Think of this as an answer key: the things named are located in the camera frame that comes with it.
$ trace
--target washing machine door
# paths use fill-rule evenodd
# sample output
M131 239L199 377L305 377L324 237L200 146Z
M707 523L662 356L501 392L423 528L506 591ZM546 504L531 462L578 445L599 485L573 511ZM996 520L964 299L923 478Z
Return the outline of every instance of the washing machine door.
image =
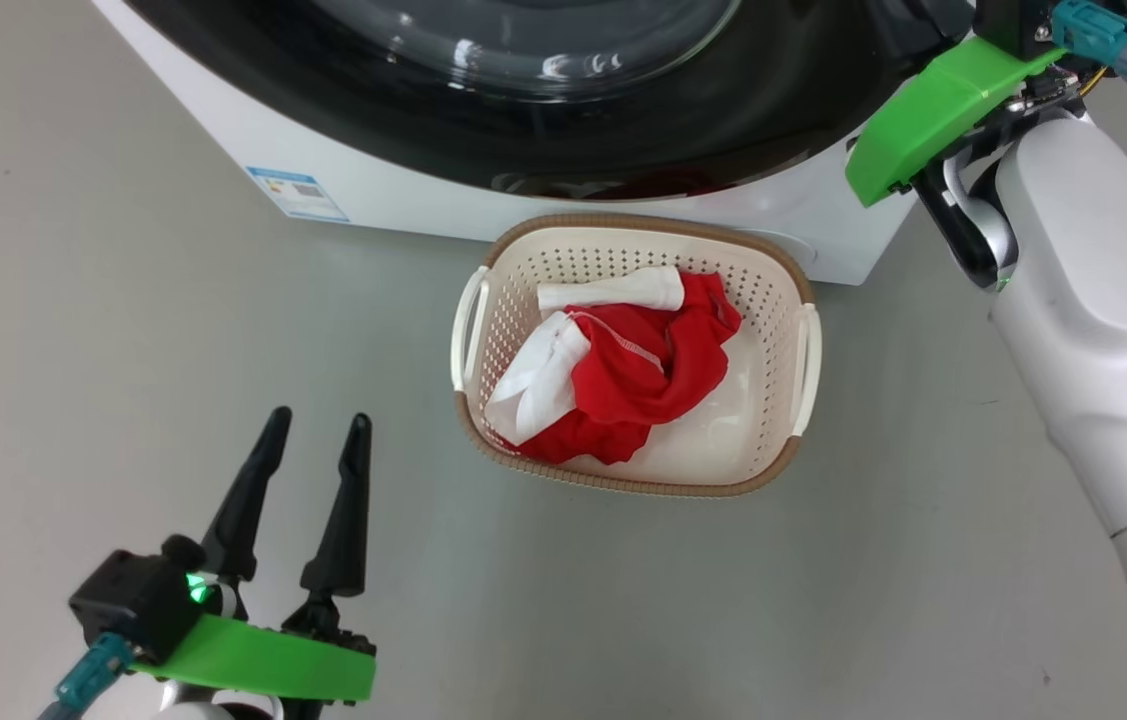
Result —
M971 24L966 0L128 0L332 140L455 183L717 192L845 140Z

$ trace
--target green led light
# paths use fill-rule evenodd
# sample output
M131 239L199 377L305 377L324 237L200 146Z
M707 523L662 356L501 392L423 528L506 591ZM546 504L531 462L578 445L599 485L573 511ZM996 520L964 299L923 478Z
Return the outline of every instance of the green led light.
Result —
M207 580L199 578L197 575L185 575L185 584L189 585L189 598L202 605L203 602L207 601L207 593L212 588L207 586Z

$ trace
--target basket handle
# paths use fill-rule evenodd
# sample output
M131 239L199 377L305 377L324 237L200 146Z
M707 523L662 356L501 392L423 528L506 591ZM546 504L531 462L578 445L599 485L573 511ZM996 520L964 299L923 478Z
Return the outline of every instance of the basket handle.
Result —
M458 315L452 322L452 388L458 392L464 392L465 384L473 379L473 368L468 366L468 363L473 358L474 350L479 348L479 343L482 340L482 320L487 310L487 291L489 291L483 277L486 274L487 266L485 265L470 275L470 282L465 284L461 300L458 301ZM477 306L474 306L476 292L479 293ZM470 345L462 347L465 331L470 328L471 314L474 318L474 325L473 331L470 334Z
M816 388L820 385L820 314L816 305L807 302L804 305L802 318L799 319L799 357L802 366L802 377L795 395L795 428L790 434L802 437L807 423L811 419L811 409L816 405Z

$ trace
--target sticker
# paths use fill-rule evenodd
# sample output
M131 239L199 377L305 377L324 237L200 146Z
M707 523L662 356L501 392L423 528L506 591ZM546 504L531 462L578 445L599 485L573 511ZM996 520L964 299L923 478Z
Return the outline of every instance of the sticker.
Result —
M349 219L345 217L331 197L327 197L327 192L316 178L251 167L247 172L287 217L349 223Z

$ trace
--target brown basket rim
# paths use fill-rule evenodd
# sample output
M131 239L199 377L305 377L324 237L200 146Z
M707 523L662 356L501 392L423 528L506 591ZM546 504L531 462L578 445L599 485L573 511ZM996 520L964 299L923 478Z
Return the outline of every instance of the brown basket rim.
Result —
M774 243L769 241L760 240L760 238L742 231L733 231L733 229L728 228L691 223L686 220L673 220L667 217L645 217L644 215L623 215L615 213L573 213L562 215L544 215L543 217L525 220L525 222L514 225L514 228L500 235L499 240L496 240L496 242L492 243L491 250L487 252L487 258L483 260L483 265L486 265L487 268L492 268L496 264L496 259L500 258L500 255L503 255L505 249L507 249L511 243L518 241L522 237L547 228L635 229L635 231L686 234L703 238L703 240L746 247L746 249L767 255L769 258L772 258L777 263L781 264L786 272L790 273L790 277L795 281L795 286L799 288L799 299L805 304L813 302L811 283L807 281L807 275L804 274L799 264L795 263L790 254L782 250L781 247L774 246ZM518 470L521 473L559 480L559 482L565 483L607 489L609 491L615 492L673 497L736 497L738 495L754 492L756 489L760 489L760 487L772 482L773 478L781 474L781 471L784 470L786 466L790 465L796 452L799 452L799 446L802 442L802 438L797 436L786 438L786 445L781 448L781 452L779 452L775 460L772 461L772 464L758 471L758 473L754 477L740 480L739 483L731 483L727 486L704 486L651 483L642 482L642 480L623 480L589 473L577 473L577 471L562 469L556 465L547 465L544 462L536 462L535 460L530 460L527 457L505 454L504 451L491 445L490 442L487 442L486 438L482 437L482 434L479 433L479 428L477 428L477 425L474 424L473 416L470 414L470 402L468 402L465 393L458 391L455 393L455 400L458 400L458 418L461 419L461 427L465 430L467 436L470 437L473 445L478 447L487 457L490 457L490 460L498 462L500 465Z

